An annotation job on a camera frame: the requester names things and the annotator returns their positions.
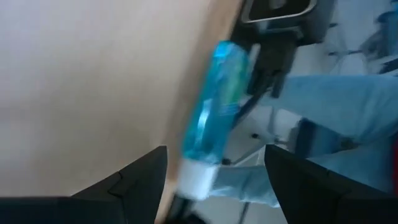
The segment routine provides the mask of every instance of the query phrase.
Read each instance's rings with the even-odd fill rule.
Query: blue plastic bottle
[[[203,200],[211,190],[248,85],[248,67],[247,53],[234,43],[224,41],[216,46],[183,140],[179,195]]]

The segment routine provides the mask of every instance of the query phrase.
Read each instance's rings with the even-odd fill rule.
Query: white floor
[[[377,27],[375,19],[383,12],[389,11],[390,0],[338,0],[333,22],[339,23],[340,30],[331,29],[324,44],[301,47],[290,76],[296,75],[362,75],[364,62],[360,55],[345,57],[340,65],[333,67],[335,59],[328,57],[330,49],[357,50]],[[262,134],[267,128],[270,108],[258,106],[250,116],[231,134],[226,157],[237,159],[255,145],[257,140],[251,138],[252,133]],[[289,135],[300,116],[280,110],[275,119],[274,133],[282,139]],[[209,223],[237,223],[243,203],[230,198],[209,198],[197,205],[197,210]],[[282,210],[267,205],[251,204],[245,224],[282,224],[286,223]]]

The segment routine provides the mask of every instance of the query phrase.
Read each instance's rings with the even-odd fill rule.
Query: white bottle cap
[[[219,165],[184,159],[178,175],[177,193],[187,199],[206,199],[213,187],[219,167]]]

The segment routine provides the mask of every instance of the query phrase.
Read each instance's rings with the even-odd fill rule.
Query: black cable
[[[250,206],[250,202],[246,202],[243,205],[241,214],[239,216],[238,224],[243,224],[244,223],[244,219],[246,218],[246,215],[248,214],[248,211],[249,211],[249,206]]]

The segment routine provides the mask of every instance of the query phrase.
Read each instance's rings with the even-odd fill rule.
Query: black object
[[[397,223],[398,198],[277,147],[265,163],[286,220],[294,223]]]
[[[167,170],[159,146],[71,197],[0,198],[1,223],[122,224],[155,222]]]

